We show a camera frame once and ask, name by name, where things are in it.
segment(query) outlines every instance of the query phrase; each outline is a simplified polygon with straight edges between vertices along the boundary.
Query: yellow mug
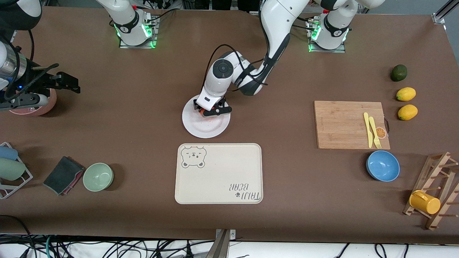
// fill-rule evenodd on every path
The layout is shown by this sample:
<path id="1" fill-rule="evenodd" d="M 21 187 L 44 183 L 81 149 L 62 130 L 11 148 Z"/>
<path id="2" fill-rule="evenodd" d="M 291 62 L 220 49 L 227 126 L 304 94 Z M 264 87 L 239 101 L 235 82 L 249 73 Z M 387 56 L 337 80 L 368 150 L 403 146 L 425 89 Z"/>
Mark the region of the yellow mug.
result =
<path id="1" fill-rule="evenodd" d="M 440 210 L 440 200 L 424 193 L 421 190 L 414 191 L 409 197 L 409 204 L 428 214 L 435 214 Z"/>

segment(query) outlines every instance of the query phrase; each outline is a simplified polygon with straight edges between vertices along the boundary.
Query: white plate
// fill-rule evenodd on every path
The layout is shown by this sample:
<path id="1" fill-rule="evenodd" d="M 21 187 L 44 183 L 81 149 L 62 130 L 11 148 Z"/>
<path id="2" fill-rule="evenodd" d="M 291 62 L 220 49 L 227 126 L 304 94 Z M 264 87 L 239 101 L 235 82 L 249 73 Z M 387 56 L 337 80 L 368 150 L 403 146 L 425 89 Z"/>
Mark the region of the white plate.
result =
<path id="1" fill-rule="evenodd" d="M 203 117 L 197 110 L 194 110 L 193 100 L 199 95 L 192 97 L 183 108 L 182 122 L 186 130 L 198 138 L 212 138 L 223 131 L 230 123 L 231 114 L 214 116 L 211 118 Z"/>
<path id="2" fill-rule="evenodd" d="M 182 144 L 175 200 L 180 204 L 256 204 L 263 199 L 261 147 L 256 143 Z"/>

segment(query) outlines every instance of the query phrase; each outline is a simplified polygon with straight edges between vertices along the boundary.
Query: blue bowl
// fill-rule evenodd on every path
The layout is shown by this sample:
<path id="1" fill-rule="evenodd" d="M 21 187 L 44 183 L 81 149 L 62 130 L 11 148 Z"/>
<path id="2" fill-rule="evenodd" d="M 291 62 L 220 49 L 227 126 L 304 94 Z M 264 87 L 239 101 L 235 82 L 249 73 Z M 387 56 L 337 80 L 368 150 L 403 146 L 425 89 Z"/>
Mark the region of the blue bowl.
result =
<path id="1" fill-rule="evenodd" d="M 395 180 L 400 174 L 398 160 L 387 151 L 375 151 L 367 159 L 368 173 L 383 182 Z"/>

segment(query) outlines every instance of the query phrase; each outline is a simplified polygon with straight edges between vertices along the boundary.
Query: brown tablecloth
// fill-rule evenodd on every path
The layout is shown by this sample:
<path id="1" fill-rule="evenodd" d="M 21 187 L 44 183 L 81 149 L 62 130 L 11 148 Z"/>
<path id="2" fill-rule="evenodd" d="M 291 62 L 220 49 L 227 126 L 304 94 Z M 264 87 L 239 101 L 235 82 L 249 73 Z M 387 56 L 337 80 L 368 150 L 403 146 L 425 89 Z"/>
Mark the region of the brown tablecloth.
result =
<path id="1" fill-rule="evenodd" d="M 35 61 L 60 63 L 79 79 L 81 94 L 58 91 L 43 117 L 0 113 L 8 141 L 34 179 L 0 201 L 32 233 L 211 239 L 236 229 L 255 241 L 459 243 L 457 219 L 423 229 L 423 216 L 402 214 L 426 155 L 457 151 L 459 69 L 442 25 L 430 16 L 357 15 L 345 54 L 309 53 L 306 32 L 291 42 L 256 96 L 227 94 L 231 122 L 202 140 L 181 122 L 184 104 L 200 91 L 208 59 L 230 44 L 250 61 L 266 51 L 257 17 L 239 11 L 176 11 L 163 19 L 157 48 L 118 48 L 104 9 L 46 7 L 33 29 Z M 15 40 L 29 55 L 28 35 Z M 222 49 L 217 55 L 227 51 Z M 389 79 L 397 64 L 408 77 Z M 419 109 L 398 121 L 398 89 L 411 86 Z M 391 152 L 401 173 L 389 183 L 365 170 L 369 151 L 319 150 L 313 101 L 380 101 L 390 124 Z M 174 200 L 182 143 L 255 142 L 263 150 L 264 199 L 257 205 L 179 205 Z M 88 167 L 113 168 L 113 185 L 89 192 L 79 182 L 68 196 L 42 186 L 62 156 Z M 21 232 L 0 220 L 2 232 Z"/>

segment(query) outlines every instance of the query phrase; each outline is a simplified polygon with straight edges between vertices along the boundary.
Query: green led light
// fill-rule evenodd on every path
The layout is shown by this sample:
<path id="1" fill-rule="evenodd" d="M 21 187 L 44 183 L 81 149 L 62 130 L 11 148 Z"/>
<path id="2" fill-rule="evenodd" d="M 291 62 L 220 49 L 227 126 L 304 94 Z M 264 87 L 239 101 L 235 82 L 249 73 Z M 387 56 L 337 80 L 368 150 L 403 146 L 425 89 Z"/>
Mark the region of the green led light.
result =
<path id="1" fill-rule="evenodd" d="M 145 25 L 142 24 L 142 29 L 144 30 L 145 36 L 150 37 L 151 32 L 148 32 L 145 28 Z"/>
<path id="2" fill-rule="evenodd" d="M 346 32 L 344 33 L 344 38 L 343 38 L 343 42 L 346 40 L 346 36 L 347 36 L 347 33 L 349 32 L 349 29 L 346 30 Z"/>
<path id="3" fill-rule="evenodd" d="M 319 36 L 319 33 L 320 33 L 320 30 L 321 30 L 321 27 L 320 27 L 320 25 L 318 25 L 318 26 L 317 26 L 317 29 L 314 30 L 315 33 L 313 33 L 313 35 L 312 35 L 312 37 L 311 37 L 312 40 L 317 40 L 317 38 L 318 38 L 318 36 Z"/>
<path id="4" fill-rule="evenodd" d="M 118 35 L 118 37 L 121 38 L 121 36 L 119 35 L 118 28 L 116 26 L 115 26 L 115 30 L 116 30 L 116 35 Z"/>

